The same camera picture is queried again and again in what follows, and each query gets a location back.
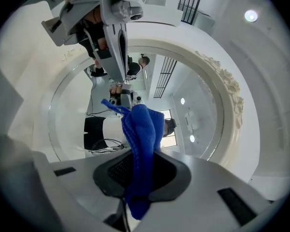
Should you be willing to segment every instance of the blue towel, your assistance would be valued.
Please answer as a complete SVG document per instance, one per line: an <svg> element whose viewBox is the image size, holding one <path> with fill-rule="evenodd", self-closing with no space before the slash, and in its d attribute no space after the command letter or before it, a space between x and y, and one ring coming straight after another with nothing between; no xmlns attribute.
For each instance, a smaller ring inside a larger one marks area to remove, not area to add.
<svg viewBox="0 0 290 232"><path fill-rule="evenodd" d="M102 101L109 109L123 114L122 129L133 154L133 180L125 191L125 199L132 216L141 220L149 209L148 196L153 188L154 150L160 150L164 132L164 114L137 105L132 111Z"/></svg>

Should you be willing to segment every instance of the window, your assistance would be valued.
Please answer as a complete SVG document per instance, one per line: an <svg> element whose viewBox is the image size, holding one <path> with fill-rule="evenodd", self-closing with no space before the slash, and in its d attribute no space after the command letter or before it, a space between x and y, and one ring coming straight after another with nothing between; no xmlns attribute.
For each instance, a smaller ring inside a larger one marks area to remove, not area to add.
<svg viewBox="0 0 290 232"><path fill-rule="evenodd" d="M164 114L164 118L172 118L170 110L162 110L159 111L160 113ZM171 147L171 146L176 146L176 138L175 138L175 132L172 134L168 135L167 137L163 137L161 140L161 148L166 148L166 147Z"/></svg>

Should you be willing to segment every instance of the black pad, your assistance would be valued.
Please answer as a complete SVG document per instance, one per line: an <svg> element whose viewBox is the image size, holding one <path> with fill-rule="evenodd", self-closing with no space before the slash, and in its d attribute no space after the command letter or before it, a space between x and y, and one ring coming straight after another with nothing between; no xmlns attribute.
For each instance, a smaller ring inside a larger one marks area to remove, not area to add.
<svg viewBox="0 0 290 232"><path fill-rule="evenodd" d="M154 153L153 191L149 194L151 202L176 199L191 181L189 168L162 152ZM98 166L93 179L101 191L107 195L123 198L125 189L133 178L133 155L131 151Z"/></svg>

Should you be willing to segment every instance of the gray surface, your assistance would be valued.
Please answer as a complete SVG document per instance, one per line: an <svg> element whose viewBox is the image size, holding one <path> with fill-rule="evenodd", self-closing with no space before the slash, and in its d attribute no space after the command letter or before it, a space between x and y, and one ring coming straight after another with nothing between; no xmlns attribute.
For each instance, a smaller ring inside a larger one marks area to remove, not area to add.
<svg viewBox="0 0 290 232"><path fill-rule="evenodd" d="M35 167L38 170L44 190L57 212L66 231L89 232L114 231L102 223L81 206L66 187L55 176L47 158L39 152L33 153Z"/></svg>
<svg viewBox="0 0 290 232"><path fill-rule="evenodd" d="M41 154L41 156L47 161L45 155ZM42 231L64 231L40 177L33 164L32 151L23 143L0 136L2 198L19 216L34 227Z"/></svg>
<svg viewBox="0 0 290 232"><path fill-rule="evenodd" d="M74 167L75 172L60 176L63 187L94 217L100 221L115 212L118 200L104 196L93 181L96 167L107 160L117 157L126 150L115 153L52 163L51 168L58 170ZM165 154L184 162L190 169L191 182L188 188L174 201L153 203L136 232L147 231L234 231L240 228L217 191L232 188L256 213L269 206L253 188L236 178L221 166L185 156L177 152L164 151Z"/></svg>
<svg viewBox="0 0 290 232"><path fill-rule="evenodd" d="M0 135L7 134L23 101L0 70Z"/></svg>

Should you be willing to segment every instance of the ornate molding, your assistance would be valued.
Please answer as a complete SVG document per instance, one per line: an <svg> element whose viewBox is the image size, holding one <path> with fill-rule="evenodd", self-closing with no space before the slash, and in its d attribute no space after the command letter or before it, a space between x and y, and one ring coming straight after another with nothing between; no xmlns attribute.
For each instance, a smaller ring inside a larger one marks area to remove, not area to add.
<svg viewBox="0 0 290 232"><path fill-rule="evenodd" d="M240 128L243 124L243 107L244 107L244 99L240 96L240 86L237 81L235 81L234 77L230 72L221 67L219 61L214 60L204 54L195 52L200 58L202 58L206 63L208 63L216 73L219 74L221 79L223 80L224 85L226 86L233 103L233 110L236 118L236 126Z"/></svg>
<svg viewBox="0 0 290 232"><path fill-rule="evenodd" d="M79 51L83 51L83 50L84 50L84 47L81 46L78 50L79 50ZM63 55L61 61L66 61L66 60L68 60L68 59L71 58L71 57L73 56L73 54L76 53L76 52L77 52L77 48L68 51L66 54Z"/></svg>

